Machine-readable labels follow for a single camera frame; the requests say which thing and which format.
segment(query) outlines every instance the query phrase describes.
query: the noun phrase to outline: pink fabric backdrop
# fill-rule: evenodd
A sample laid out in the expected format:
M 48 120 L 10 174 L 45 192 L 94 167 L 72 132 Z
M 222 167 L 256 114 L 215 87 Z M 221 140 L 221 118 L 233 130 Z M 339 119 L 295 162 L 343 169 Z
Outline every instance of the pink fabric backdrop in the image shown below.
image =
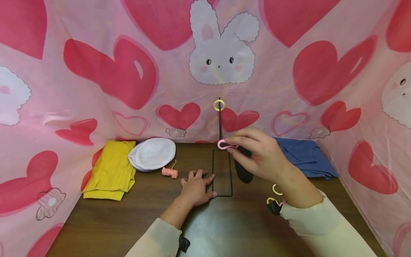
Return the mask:
M 224 136 L 321 140 L 410 256 L 411 2 L 193 2 L 0 0 L 0 257 L 47 253 L 106 140 L 218 140 L 219 97 Z

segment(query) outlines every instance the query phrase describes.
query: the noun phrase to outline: bunny face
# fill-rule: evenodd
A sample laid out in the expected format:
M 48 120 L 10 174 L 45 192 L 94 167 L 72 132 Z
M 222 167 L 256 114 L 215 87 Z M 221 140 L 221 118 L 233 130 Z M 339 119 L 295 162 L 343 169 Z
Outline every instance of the bunny face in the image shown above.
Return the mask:
M 247 13 L 233 18 L 222 34 L 217 15 L 207 0 L 195 0 L 190 9 L 195 49 L 190 56 L 194 79 L 208 85 L 242 83 L 254 70 L 255 54 L 245 43 L 254 41 L 260 30 L 258 19 Z
M 203 84 L 242 83 L 253 73 L 254 58 L 244 41 L 219 37 L 194 49 L 190 56 L 190 72 Z
M 28 85 L 11 70 L 0 66 L 0 124 L 16 125 L 20 121 L 17 110 L 30 96 Z
M 411 128 L 411 62 L 401 66 L 391 77 L 381 100 L 386 114 Z

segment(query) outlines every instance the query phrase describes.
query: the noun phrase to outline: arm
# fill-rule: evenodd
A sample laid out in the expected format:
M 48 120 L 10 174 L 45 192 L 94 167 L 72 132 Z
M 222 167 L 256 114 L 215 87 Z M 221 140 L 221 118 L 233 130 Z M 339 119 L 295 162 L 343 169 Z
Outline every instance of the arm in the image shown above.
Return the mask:
M 281 216 L 317 256 L 375 256 L 326 195 L 285 158 L 274 138 L 245 129 L 226 142 L 254 153 L 248 158 L 237 149 L 227 149 L 246 170 L 281 188 L 284 196 Z
M 181 194 L 156 219 L 146 233 L 135 243 L 126 257 L 174 257 L 178 251 L 181 227 L 191 209 L 217 196 L 216 192 L 206 192 L 206 185 L 214 179 L 202 176 L 207 172 L 199 169 L 190 171 L 188 179 L 181 180 Z

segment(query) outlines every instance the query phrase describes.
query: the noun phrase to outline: blue cloth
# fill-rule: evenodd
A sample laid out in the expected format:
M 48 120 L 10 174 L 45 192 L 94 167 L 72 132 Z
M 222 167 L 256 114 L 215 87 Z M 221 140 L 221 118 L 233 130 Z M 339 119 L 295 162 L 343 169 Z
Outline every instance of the blue cloth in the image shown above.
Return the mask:
M 308 178 L 338 177 L 334 167 L 312 140 L 275 138 L 288 161 L 299 168 Z

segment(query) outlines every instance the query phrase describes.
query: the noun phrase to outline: plastic ring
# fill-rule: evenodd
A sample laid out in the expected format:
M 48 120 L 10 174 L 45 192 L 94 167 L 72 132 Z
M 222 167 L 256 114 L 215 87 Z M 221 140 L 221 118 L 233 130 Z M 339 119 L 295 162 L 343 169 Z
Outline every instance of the plastic ring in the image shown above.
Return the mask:
M 223 107 L 221 108 L 221 110 L 215 106 L 216 103 L 221 103 L 221 104 L 223 105 Z M 223 100 L 218 99 L 217 101 L 214 102 L 214 104 L 213 104 L 212 106 L 214 107 L 214 110 L 216 110 L 216 111 L 222 111 L 222 110 L 224 110 L 224 108 L 226 107 L 226 103 L 225 103 Z
M 226 150 L 227 148 L 230 148 L 230 147 L 238 148 L 238 145 L 233 145 L 233 144 L 229 144 L 229 146 L 221 147 L 221 143 L 229 144 L 226 142 L 225 139 L 221 139 L 220 141 L 218 141 L 217 147 L 221 150 Z
M 275 202 L 277 203 L 277 205 L 280 206 L 280 204 L 277 202 L 277 200 L 274 199 L 274 198 L 272 198 L 272 197 L 267 198 L 267 201 L 266 201 L 267 205 L 270 204 L 270 200 L 271 200 L 271 201 L 275 201 Z
M 279 192 L 277 192 L 277 191 L 275 191 L 275 186 L 276 186 L 277 184 L 274 184 L 273 186 L 272 186 L 272 191 L 274 192 L 274 194 L 276 194 L 276 195 L 282 195 L 282 193 L 279 193 Z

